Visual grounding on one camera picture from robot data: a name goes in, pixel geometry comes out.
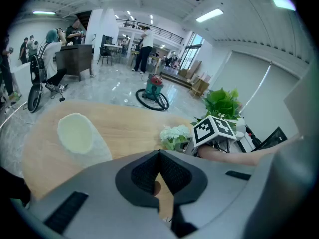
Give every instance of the railing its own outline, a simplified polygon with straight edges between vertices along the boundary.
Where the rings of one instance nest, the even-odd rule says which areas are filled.
[[[141,23],[137,21],[124,20],[124,19],[117,19],[116,22],[117,22],[117,25],[120,27],[129,27],[129,28],[136,28],[136,29],[140,29],[141,26],[148,26],[153,34],[162,36],[164,38],[177,42],[178,44],[181,44],[181,42],[184,40],[184,38],[176,34],[173,34],[171,32],[168,32],[164,29],[158,28],[153,25],[149,25],[149,24],[145,24],[145,23]]]

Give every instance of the table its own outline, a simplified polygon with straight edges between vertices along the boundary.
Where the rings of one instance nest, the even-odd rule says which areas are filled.
[[[22,99],[27,100],[32,87],[30,62],[11,68],[13,89],[22,94]]]
[[[139,51],[136,51],[136,50],[131,50],[131,53],[130,53],[130,57],[129,57],[129,60],[128,60],[128,65],[132,66],[132,62],[133,62],[133,56],[134,55],[138,55],[140,52]],[[154,74],[156,73],[156,70],[161,62],[161,58],[159,57],[154,57],[154,56],[151,56],[149,55],[150,58],[156,60],[156,65],[155,65],[155,69],[154,69]]]
[[[121,49],[122,47],[121,46],[118,46],[118,45],[113,45],[113,44],[104,44],[105,47],[111,47],[111,48],[119,48]]]
[[[205,82],[202,79],[198,79],[188,91],[193,90],[194,91],[194,96],[198,95],[199,97],[201,97],[204,93],[205,90],[207,90],[207,88],[209,87],[209,83]]]
[[[59,120],[74,112],[85,115],[92,122],[113,159],[163,148],[160,132],[164,126],[184,124],[191,129],[188,120],[169,113],[90,101],[59,103],[37,121],[27,136],[22,153],[23,175],[36,199],[82,170],[65,154],[57,135]],[[157,195],[159,214],[162,218],[172,217],[173,195],[161,175],[157,181],[161,184]]]
[[[70,45],[63,46],[61,51],[56,53],[57,69],[66,68],[66,74],[79,76],[81,72],[89,69],[92,74],[92,45]]]
[[[118,53],[118,50],[119,49],[121,49],[120,50],[120,52],[119,52],[119,63],[120,63],[120,61],[121,61],[121,51],[122,51],[122,46],[119,46],[119,45],[113,45],[113,44],[104,44],[104,47],[108,47],[108,49],[113,49],[113,48],[115,48],[116,49],[116,54]]]

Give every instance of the chair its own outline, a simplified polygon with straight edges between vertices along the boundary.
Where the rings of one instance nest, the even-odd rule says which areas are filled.
[[[109,57],[111,57],[111,66],[113,66],[113,57],[112,57],[112,53],[109,49],[105,49],[105,48],[100,47],[100,57],[99,57],[98,63],[99,63],[101,57],[102,57],[101,66],[103,66],[104,58],[107,58],[106,63],[107,64],[109,63]]]

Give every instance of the white pillar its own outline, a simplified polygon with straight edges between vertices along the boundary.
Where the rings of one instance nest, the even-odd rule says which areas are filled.
[[[130,57],[130,54],[131,54],[131,47],[132,47],[132,45],[133,45],[134,36],[135,36],[135,33],[132,33],[131,39],[130,39],[130,43],[129,43],[129,47],[128,47],[128,53],[127,53],[127,55],[126,55],[127,58],[129,58],[129,57]]]
[[[102,36],[106,35],[112,37],[114,44],[116,43],[118,34],[119,28],[116,23],[113,9],[103,9],[95,37],[93,60],[99,59]]]
[[[92,44],[94,47],[94,44],[96,43],[96,38],[92,41],[94,38],[94,35],[99,30],[99,23],[102,15],[102,9],[99,10],[93,10],[91,12],[90,20],[88,23],[88,28],[86,30],[86,37],[85,37],[85,44]]]

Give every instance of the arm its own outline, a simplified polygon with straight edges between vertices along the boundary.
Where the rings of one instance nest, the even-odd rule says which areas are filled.
[[[21,53],[20,53],[20,56],[19,56],[19,59],[21,59],[21,57],[22,57],[22,54],[24,53],[24,47],[22,48],[22,50],[21,50]]]
[[[67,38],[70,39],[70,38],[73,38],[73,37],[76,37],[76,36],[81,36],[81,33],[69,34],[69,35],[67,36]]]
[[[66,40],[65,40],[65,38],[64,38],[64,35],[62,34],[62,30],[61,30],[61,29],[58,30],[58,35],[59,35],[59,37],[60,37],[62,46],[64,46],[64,45],[66,44]]]
[[[296,140],[300,140],[301,136],[296,134],[292,138],[281,142],[271,148],[256,150],[254,152],[248,153],[222,153],[219,150],[212,148],[210,146],[204,145],[198,149],[198,155],[201,158],[208,159],[211,161],[223,162],[223,163],[232,163],[232,164],[241,164],[241,165],[251,165],[256,166],[259,163],[259,160],[267,154],[277,153],[281,148],[286,145],[291,144]]]
[[[3,50],[2,55],[9,55],[10,52],[8,52],[7,50]]]

